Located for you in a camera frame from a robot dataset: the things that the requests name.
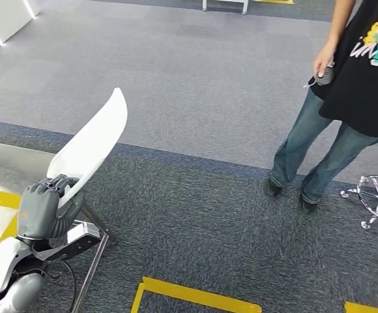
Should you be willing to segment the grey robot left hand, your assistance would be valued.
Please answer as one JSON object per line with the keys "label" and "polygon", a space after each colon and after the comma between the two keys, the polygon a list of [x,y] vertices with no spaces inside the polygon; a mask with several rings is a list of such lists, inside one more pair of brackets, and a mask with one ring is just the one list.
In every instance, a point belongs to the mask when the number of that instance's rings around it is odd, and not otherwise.
{"label": "grey robot left hand", "polygon": [[26,188],[17,212],[17,236],[27,240],[54,239],[69,230],[82,210],[85,193],[79,191],[68,202],[68,208],[58,216],[59,201],[65,188],[75,186],[78,179],[66,175],[45,178]]}

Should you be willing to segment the person's right hand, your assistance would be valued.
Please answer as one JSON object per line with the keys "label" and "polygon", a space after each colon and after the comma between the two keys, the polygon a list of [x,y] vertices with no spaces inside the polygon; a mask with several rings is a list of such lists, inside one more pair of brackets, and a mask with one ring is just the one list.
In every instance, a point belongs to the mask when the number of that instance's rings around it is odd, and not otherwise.
{"label": "person's right hand", "polygon": [[327,41],[325,45],[315,58],[312,64],[312,74],[315,77],[321,77],[325,72],[327,66],[330,64],[333,59],[336,44],[333,41]]}

